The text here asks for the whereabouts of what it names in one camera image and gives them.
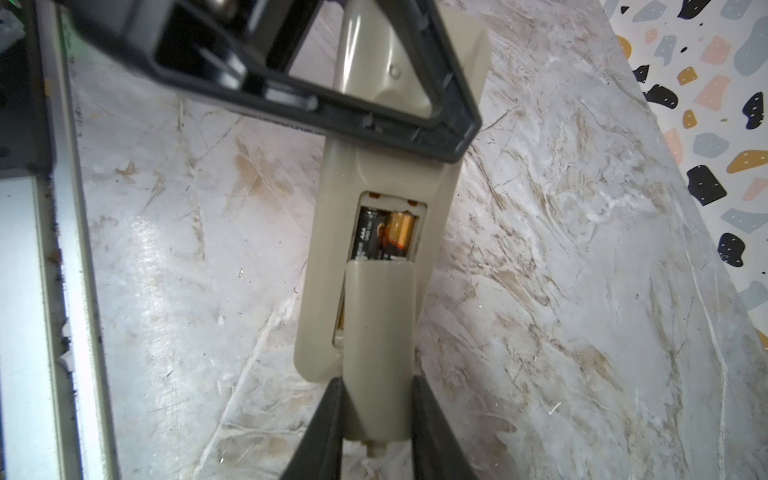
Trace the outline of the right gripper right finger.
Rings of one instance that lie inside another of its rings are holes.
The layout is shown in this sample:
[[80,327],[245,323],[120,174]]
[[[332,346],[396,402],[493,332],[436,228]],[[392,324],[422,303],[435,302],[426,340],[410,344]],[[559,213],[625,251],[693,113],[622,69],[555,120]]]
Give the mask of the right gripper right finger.
[[424,376],[411,387],[411,450],[416,480],[477,480]]

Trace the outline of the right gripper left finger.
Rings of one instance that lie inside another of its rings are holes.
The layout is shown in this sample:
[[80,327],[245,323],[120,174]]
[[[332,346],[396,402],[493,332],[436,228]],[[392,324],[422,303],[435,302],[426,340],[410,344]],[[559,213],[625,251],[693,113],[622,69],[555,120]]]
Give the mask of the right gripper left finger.
[[333,378],[281,480],[338,480],[343,452],[346,390]]

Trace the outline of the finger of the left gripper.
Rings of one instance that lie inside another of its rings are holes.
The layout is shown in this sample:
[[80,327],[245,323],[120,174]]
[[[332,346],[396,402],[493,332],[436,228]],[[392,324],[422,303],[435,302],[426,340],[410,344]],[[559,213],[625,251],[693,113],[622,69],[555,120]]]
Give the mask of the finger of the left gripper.
[[481,116],[432,1],[378,1],[433,106],[417,117],[290,75],[316,1],[70,1],[77,33],[167,87],[280,125],[454,163]]

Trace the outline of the remote battery cover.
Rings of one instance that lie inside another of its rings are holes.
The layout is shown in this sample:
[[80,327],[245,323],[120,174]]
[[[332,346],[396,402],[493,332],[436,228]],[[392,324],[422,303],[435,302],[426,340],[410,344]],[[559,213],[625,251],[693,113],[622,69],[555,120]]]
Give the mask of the remote battery cover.
[[346,266],[342,377],[344,437],[370,458],[411,437],[415,266],[352,260]]

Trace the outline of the black gold AAA battery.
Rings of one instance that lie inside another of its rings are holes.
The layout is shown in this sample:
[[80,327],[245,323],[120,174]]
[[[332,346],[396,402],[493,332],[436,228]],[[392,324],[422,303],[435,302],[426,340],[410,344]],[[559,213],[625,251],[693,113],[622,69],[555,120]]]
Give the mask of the black gold AAA battery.
[[358,215],[354,241],[350,258],[378,260],[380,258],[381,242],[388,213],[367,207],[362,207]]

